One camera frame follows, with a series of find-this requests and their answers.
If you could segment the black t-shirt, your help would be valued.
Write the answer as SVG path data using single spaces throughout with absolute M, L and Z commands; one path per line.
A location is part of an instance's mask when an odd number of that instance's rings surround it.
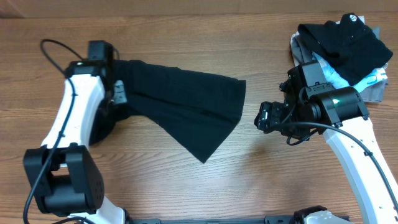
M 146 116 L 206 162 L 242 117 L 244 80 L 141 60 L 115 60 L 114 75 L 127 102 L 95 121 L 90 144 L 106 138 L 118 121 Z

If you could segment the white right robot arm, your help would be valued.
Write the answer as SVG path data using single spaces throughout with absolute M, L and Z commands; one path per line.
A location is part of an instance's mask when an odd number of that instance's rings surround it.
M 283 103 L 261 103 L 254 120 L 295 146 L 322 135 L 337 156 L 353 189 L 364 223 L 397 223 L 397 182 L 377 144 L 369 111 L 352 87 L 335 89 L 327 81 L 287 80 Z

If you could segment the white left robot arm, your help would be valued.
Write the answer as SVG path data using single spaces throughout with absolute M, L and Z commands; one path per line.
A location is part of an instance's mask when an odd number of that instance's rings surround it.
M 41 146 L 26 150 L 23 165 L 42 213 L 63 222 L 128 223 L 125 209 L 104 194 L 103 177 L 89 152 L 95 119 L 107 112 L 114 95 L 113 64 L 72 62 L 65 70 L 62 102 Z

